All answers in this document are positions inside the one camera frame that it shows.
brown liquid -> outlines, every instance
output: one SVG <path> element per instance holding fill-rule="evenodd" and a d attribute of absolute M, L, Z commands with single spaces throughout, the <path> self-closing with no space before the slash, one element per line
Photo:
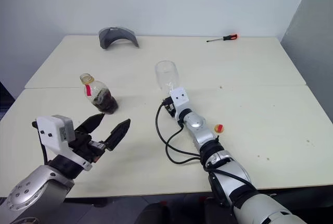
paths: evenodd
<path fill-rule="evenodd" d="M 98 108 L 99 111 L 105 114 L 113 114 L 118 108 L 116 99 L 111 96 L 109 90 L 101 90 L 94 98 L 93 104 Z"/>

bottle cap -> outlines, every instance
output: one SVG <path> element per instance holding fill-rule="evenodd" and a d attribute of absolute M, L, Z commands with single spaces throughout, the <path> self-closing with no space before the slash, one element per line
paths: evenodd
<path fill-rule="evenodd" d="M 84 73 L 82 75 L 80 75 L 80 79 L 81 79 L 81 82 L 83 84 L 89 84 L 91 82 L 93 82 L 95 79 L 88 73 Z"/>
<path fill-rule="evenodd" d="M 215 130 L 216 133 L 222 133 L 223 130 L 224 130 L 224 127 L 223 127 L 222 124 L 217 124 L 217 125 L 215 125 L 214 130 Z"/>

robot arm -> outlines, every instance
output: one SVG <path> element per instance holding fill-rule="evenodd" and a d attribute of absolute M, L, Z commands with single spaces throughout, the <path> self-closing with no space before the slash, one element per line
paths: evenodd
<path fill-rule="evenodd" d="M 215 198 L 231 206 L 240 224 L 304 224 L 299 217 L 271 197 L 260 194 L 251 184 L 246 170 L 219 143 L 206 121 L 193 111 L 183 88 L 171 91 L 172 105 L 166 105 L 179 125 L 186 125 L 200 153 L 200 161 L 209 173 Z"/>
<path fill-rule="evenodd" d="M 32 125 L 38 129 L 42 145 L 57 156 L 39 166 L 18 183 L 0 206 L 0 223 L 39 223 L 58 207 L 74 186 L 83 170 L 89 171 L 106 149 L 112 151 L 126 135 L 130 120 L 118 124 L 111 135 L 100 142 L 89 135 L 104 114 L 89 117 L 74 130 L 73 122 L 64 116 L 38 117 Z"/>

small yellow object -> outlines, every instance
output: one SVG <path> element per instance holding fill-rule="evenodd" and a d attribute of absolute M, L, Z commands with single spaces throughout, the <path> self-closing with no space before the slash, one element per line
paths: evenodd
<path fill-rule="evenodd" d="M 223 130 L 224 130 L 224 127 L 223 127 L 222 124 L 217 124 L 217 125 L 215 125 L 214 130 L 215 130 L 216 133 L 222 133 Z"/>

red label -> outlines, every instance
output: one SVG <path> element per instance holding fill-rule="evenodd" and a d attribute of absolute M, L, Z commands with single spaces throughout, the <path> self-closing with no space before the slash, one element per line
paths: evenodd
<path fill-rule="evenodd" d="M 86 84 L 85 88 L 87 89 L 87 96 L 91 96 L 92 95 L 92 90 L 90 89 L 90 86 L 88 84 Z"/>

